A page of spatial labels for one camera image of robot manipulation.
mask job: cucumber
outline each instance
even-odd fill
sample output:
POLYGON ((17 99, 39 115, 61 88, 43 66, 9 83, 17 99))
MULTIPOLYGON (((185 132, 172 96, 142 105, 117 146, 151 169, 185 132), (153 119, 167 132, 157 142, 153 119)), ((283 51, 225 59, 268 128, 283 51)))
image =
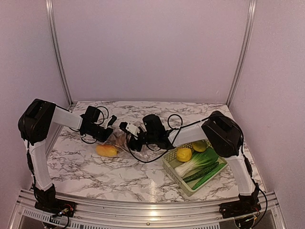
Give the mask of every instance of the cucumber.
POLYGON ((201 178, 195 185, 192 187, 192 190, 197 189, 200 185, 205 183, 208 179, 210 179, 212 176, 214 176, 220 169, 222 169, 226 163, 219 164, 216 168, 214 168, 211 172, 206 174, 203 178, 201 178))
POLYGON ((185 183, 191 182, 193 180, 197 180, 197 179, 203 177, 204 175, 206 175, 207 173, 211 172, 218 165, 219 165, 219 162, 217 161, 217 162, 213 163, 212 165, 203 168, 199 172, 184 178, 183 180, 185 181, 185 183))

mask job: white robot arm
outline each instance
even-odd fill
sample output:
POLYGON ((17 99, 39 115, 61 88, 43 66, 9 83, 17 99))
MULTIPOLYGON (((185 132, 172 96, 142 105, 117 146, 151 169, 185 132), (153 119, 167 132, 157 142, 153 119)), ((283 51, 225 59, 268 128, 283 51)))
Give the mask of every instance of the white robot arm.
POLYGON ((97 141, 104 142, 113 132, 110 126, 117 118, 113 115, 104 122, 104 126, 101 126, 96 124, 100 113, 98 108, 88 106, 86 112, 79 116, 54 103, 35 99, 19 119, 18 128, 27 149, 37 209, 59 214, 69 206, 66 214, 72 217, 74 213, 74 202, 55 198, 55 187, 49 175, 45 139, 51 123, 76 129, 81 135, 87 134, 97 141))
POLYGON ((208 118, 179 129, 165 130, 160 118, 150 114, 143 118, 146 131, 131 123, 122 122, 120 129, 131 135, 129 149, 141 151, 142 145, 156 144, 161 149, 173 149, 184 144, 208 139, 215 152, 228 162, 238 185, 239 201, 223 203, 223 218, 250 214, 261 209, 258 201, 259 186, 252 177, 252 167, 243 154, 244 136, 235 121, 215 111, 208 118))

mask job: yellow mango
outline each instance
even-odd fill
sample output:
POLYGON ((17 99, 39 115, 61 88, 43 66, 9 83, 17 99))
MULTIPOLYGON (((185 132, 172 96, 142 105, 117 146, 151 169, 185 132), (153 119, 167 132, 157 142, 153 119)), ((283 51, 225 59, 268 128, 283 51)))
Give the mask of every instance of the yellow mango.
POLYGON ((118 154, 118 150, 112 145, 98 145, 96 146, 96 152, 100 156, 107 157, 117 156, 118 154))

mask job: green plastic basket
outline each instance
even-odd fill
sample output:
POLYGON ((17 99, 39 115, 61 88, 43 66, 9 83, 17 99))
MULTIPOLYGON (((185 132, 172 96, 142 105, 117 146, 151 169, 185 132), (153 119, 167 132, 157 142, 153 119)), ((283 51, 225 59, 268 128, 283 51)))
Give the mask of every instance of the green plastic basket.
MULTIPOLYGON (((206 140, 209 147, 212 147, 210 142, 206 140)), ((180 146, 179 148, 189 148, 192 149, 192 143, 185 144, 183 146, 180 146)), ((166 172, 174 179, 174 181, 180 186, 180 188, 186 193, 188 197, 193 195, 195 192, 197 192, 199 189, 201 189, 204 185, 206 185, 210 180, 212 180, 217 174, 219 174, 224 168, 227 167, 227 162, 222 158, 218 158, 219 163, 226 163, 226 165, 221 168, 215 175, 213 175, 210 179, 208 179, 206 182, 204 182, 202 185, 200 185, 197 189, 192 190, 192 187, 199 181, 199 179, 194 180, 189 183, 185 183, 183 179, 176 173, 175 168, 179 165, 181 165, 183 162, 180 162, 176 159, 177 150, 179 148, 175 148, 173 150, 170 150, 167 154, 165 154, 162 157, 163 161, 163 168, 166 170, 166 172)), ((185 177, 188 177, 194 173, 196 173, 198 170, 193 170, 191 172, 188 172, 185 177)))

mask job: yellow lemon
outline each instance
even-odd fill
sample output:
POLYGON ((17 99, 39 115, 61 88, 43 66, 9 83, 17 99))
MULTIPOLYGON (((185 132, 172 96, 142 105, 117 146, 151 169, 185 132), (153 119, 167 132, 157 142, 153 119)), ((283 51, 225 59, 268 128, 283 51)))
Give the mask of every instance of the yellow lemon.
POLYGON ((208 144, 206 141, 200 140, 200 141, 192 142, 192 147, 197 152, 204 152, 207 149, 208 144))
POLYGON ((180 148, 177 150, 177 160, 187 162, 192 158, 192 150, 189 148, 180 148))

